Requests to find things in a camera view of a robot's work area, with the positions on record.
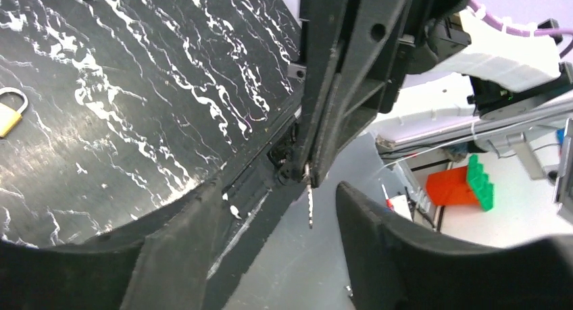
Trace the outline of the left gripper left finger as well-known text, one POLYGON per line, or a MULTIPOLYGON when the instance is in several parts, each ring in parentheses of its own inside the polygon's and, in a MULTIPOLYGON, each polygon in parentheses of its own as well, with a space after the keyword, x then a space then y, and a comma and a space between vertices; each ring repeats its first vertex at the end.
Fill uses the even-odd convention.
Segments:
POLYGON ((2 309, 200 309, 223 212, 219 179, 82 244, 1 243, 2 309))

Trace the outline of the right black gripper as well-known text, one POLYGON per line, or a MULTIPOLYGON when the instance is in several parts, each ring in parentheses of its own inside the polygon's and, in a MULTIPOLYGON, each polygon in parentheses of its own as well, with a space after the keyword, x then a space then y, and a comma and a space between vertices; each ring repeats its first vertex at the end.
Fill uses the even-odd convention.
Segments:
POLYGON ((380 112, 389 113, 407 75, 428 72, 470 43, 455 14, 468 0, 349 0, 343 36, 348 41, 335 95, 342 95, 345 117, 380 55, 387 79, 380 90, 380 112))

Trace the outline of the small silver key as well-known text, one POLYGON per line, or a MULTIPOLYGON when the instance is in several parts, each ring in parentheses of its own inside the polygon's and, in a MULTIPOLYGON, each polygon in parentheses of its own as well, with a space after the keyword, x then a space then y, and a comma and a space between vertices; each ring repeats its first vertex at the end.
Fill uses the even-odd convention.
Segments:
POLYGON ((308 206, 308 225, 309 228, 312 229, 314 226, 314 197, 313 197, 313 188, 312 188, 312 181, 310 176, 310 166, 309 163, 304 165, 304 180, 306 183, 306 192, 307 192, 307 206, 308 206))

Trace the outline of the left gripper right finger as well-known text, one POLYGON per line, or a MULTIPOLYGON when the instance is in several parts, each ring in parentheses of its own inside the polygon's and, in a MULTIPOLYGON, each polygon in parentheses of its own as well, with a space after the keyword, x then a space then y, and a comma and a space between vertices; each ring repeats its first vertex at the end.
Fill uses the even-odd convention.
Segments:
POLYGON ((509 249, 433 232, 347 182, 336 210, 356 309, 571 309, 572 237, 509 249))

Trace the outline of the small brass padlock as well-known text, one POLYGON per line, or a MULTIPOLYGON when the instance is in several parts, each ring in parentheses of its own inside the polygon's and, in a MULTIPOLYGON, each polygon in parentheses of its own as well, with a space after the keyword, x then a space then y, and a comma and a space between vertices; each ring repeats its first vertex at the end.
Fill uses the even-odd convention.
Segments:
POLYGON ((1 104, 1 138, 5 138, 12 129, 22 120, 22 114, 28 107, 28 97, 20 89, 14 87, 1 88, 1 96, 16 95, 22 99, 18 109, 1 104))

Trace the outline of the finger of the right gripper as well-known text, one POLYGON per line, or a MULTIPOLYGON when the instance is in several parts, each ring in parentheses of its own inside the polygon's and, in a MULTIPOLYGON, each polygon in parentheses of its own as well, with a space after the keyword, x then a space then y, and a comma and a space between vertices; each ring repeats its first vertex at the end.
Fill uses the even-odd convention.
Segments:
POLYGON ((293 180, 321 183, 336 158, 354 138, 345 117, 340 83, 348 41, 343 36, 349 0, 300 0, 301 46, 296 62, 304 73, 297 139, 287 163, 293 180))

